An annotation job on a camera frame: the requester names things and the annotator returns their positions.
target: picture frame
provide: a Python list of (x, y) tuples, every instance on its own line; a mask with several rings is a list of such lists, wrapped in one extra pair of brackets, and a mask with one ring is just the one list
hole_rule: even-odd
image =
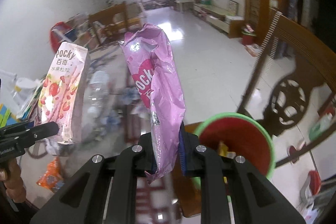
[(229, 12), (230, 16), (238, 15), (238, 7), (239, 7), (238, 2), (235, 2), (233, 0), (228, 0), (227, 1), (227, 11)]

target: silver screw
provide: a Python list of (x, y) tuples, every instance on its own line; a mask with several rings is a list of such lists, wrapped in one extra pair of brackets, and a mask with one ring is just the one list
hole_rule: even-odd
[(99, 162), (101, 162), (102, 160), (103, 160), (103, 157), (100, 156), (100, 155), (95, 155), (95, 156), (93, 156), (93, 158), (92, 158), (92, 161), (93, 161), (94, 163), (99, 163)]
[(132, 147), (133, 152), (140, 152), (142, 150), (142, 146), (141, 145), (134, 145)]
[(245, 162), (245, 158), (243, 156), (237, 156), (236, 162), (238, 162), (239, 164), (243, 164)]
[(198, 152), (204, 152), (204, 151), (207, 150), (207, 148), (204, 145), (198, 145), (198, 146), (196, 146), (196, 150)]

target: wooden chair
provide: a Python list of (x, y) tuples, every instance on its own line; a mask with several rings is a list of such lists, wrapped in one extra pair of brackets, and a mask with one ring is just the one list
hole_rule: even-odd
[[(285, 41), (295, 49), (296, 69), (293, 73), (286, 75), (277, 82), (271, 92), (269, 103), (264, 109), (264, 118), (258, 121), (270, 135), (279, 136), (285, 130), (297, 125), (303, 118), (307, 111), (310, 94), (314, 87), (327, 83), (332, 93), (335, 93), (336, 54), (309, 30), (284, 17), (281, 13), (275, 12), (275, 10), (273, 10), (272, 13), (275, 15), (272, 25), (262, 44), (262, 52), (237, 112), (249, 116), (246, 106), (261, 77), (268, 56), (274, 54), (279, 39)], [(293, 82), (288, 82), (288, 80), (296, 82), (297, 85), (291, 85), (290, 83)], [(277, 103), (280, 92), (286, 97), (283, 106)], [(292, 106), (296, 110), (296, 114), (290, 117), (285, 113), (285, 109), (289, 106)], [(199, 124), (200, 122), (187, 125), (185, 126), (185, 130), (192, 133)], [(309, 152), (327, 139), (334, 131), (336, 131), (336, 123), (301, 150), (278, 161), (276, 167), (284, 165)], [(200, 213), (200, 192), (194, 187), (191, 179), (182, 177), (179, 164), (175, 165), (172, 177), (174, 190), (179, 198), (184, 216), (188, 217)]]
[(100, 45), (102, 44), (102, 41), (100, 41), (97, 29), (95, 28), (95, 25), (93, 23), (99, 21), (101, 24), (105, 25), (105, 32), (107, 34), (107, 37), (112, 41), (115, 41), (120, 37), (119, 28), (115, 22), (115, 15), (122, 14), (124, 22), (123, 26), (125, 27), (126, 31), (129, 31), (126, 8), (126, 2), (124, 1), (121, 4), (104, 9), (93, 15), (89, 15), (89, 23), (91, 24)]

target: pink heart logo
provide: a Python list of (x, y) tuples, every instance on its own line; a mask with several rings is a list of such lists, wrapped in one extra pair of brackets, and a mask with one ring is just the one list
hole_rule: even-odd
[(143, 61), (139, 67), (139, 73), (132, 75), (135, 86), (147, 108), (150, 108), (150, 95), (154, 91), (151, 89), (153, 75), (154, 68), (150, 59)]

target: human hand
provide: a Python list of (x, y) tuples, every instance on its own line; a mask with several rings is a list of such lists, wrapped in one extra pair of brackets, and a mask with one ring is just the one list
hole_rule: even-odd
[(26, 200), (26, 189), (21, 178), (21, 169), (16, 159), (8, 161), (10, 176), (5, 169), (0, 168), (0, 181), (3, 181), (7, 190), (6, 194), (13, 199), (15, 203), (22, 203)]

